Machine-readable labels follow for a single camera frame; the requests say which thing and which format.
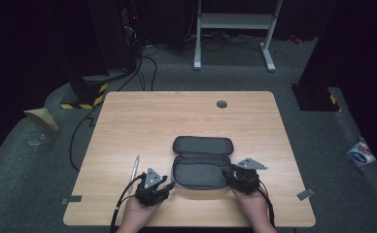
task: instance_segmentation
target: human hand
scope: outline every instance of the human hand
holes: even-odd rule
[[[234,188],[231,191],[239,202],[240,209],[252,224],[255,233],[277,232],[270,223],[267,215],[267,203],[260,192],[246,194]]]
[[[134,196],[130,197],[125,205],[122,223],[117,233],[137,233],[146,226],[161,203],[146,207],[140,204]]]

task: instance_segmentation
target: dark background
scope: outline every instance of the dark background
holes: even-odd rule
[[[86,4],[85,0],[75,2],[79,6]],[[155,2],[158,5],[167,3],[169,7],[173,4],[165,0]],[[183,6],[170,9],[185,12],[185,30],[180,31],[184,35],[191,20],[188,13],[192,1],[174,4],[182,2]],[[213,1],[204,2],[205,9],[213,9],[210,5]],[[330,17],[335,2],[337,6]],[[235,4],[230,0],[217,3],[216,11],[222,12],[257,9],[254,3],[245,0],[235,1]],[[272,1],[268,0],[258,1],[258,5],[263,6],[259,11],[270,11],[273,7]],[[164,13],[154,14],[156,20],[153,22],[161,22],[163,16]],[[17,122],[24,118],[23,110],[42,108],[53,90],[68,83],[53,52],[52,34],[45,26],[49,20],[44,0],[0,0],[0,146]],[[309,61],[311,69],[319,67],[313,84],[326,81],[342,89],[361,133],[377,157],[377,0],[360,0],[356,5],[335,0],[284,1],[274,38],[287,40],[290,35],[303,41],[320,37],[315,51],[326,52],[320,52]]]

